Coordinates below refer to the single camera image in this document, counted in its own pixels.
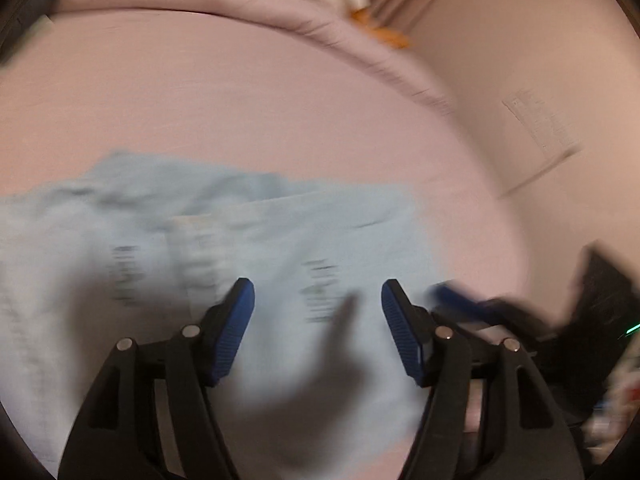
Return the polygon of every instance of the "light blue cloth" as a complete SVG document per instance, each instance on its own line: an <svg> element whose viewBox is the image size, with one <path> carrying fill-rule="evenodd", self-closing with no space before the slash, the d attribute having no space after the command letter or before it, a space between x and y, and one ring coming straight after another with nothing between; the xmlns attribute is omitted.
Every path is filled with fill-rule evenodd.
<svg viewBox="0 0 640 480"><path fill-rule="evenodd" d="M401 187L120 153L0 203L0 399L51 472L113 344L167 338L239 276L256 307L212 402L245 480L343 478L407 435L422 402L380 286L419 303L445 276Z"/></svg>

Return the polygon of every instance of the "blue gripper pad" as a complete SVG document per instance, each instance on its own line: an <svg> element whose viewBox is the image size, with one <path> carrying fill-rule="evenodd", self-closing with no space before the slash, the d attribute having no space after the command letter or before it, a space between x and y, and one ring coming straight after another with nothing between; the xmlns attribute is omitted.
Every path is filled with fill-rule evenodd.
<svg viewBox="0 0 640 480"><path fill-rule="evenodd" d="M382 311L398 348L406 374L418 386L425 380L423 339L418 331L417 313L397 280L386 280L382 286Z"/></svg>
<svg viewBox="0 0 640 480"><path fill-rule="evenodd" d="M202 339L196 356L206 386L215 386L229 375L254 304L254 284L239 278L223 302L207 310L200 323Z"/></svg>
<svg viewBox="0 0 640 480"><path fill-rule="evenodd" d="M456 290L451 282L435 285L431 289L431 294L441 306L453 308L466 317L483 321L492 326L500 324L500 319L497 319L497 316L486 308L485 303L466 297Z"/></svg>

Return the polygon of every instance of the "pink bed sheet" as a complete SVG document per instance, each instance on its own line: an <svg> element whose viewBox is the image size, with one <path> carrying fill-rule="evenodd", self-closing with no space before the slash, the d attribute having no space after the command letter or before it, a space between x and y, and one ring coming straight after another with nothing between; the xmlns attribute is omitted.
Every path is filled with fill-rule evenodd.
<svg viewBox="0 0 640 480"><path fill-rule="evenodd" d="M83 5L90 1L107 6ZM522 290L516 224L427 71L351 25L309 21L315 10L289 27L232 19L251 3L227 3L224 16L57 15L0 72L0 193L76 177L116 148L293 178L403 182L450 275L486 296ZM399 444L360 477L394 478L406 449Z"/></svg>

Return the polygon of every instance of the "orange object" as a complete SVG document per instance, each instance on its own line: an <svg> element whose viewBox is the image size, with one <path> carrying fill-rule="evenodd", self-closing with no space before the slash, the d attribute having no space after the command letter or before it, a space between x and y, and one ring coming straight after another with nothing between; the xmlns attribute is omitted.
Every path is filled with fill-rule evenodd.
<svg viewBox="0 0 640 480"><path fill-rule="evenodd" d="M371 18L369 9L354 10L351 13L351 19L358 23L368 34L392 48L407 48L410 45L409 39L404 34L390 28L378 27Z"/></svg>
<svg viewBox="0 0 640 480"><path fill-rule="evenodd" d="M640 384L629 390L629 401L636 402L637 400L640 400Z"/></svg>

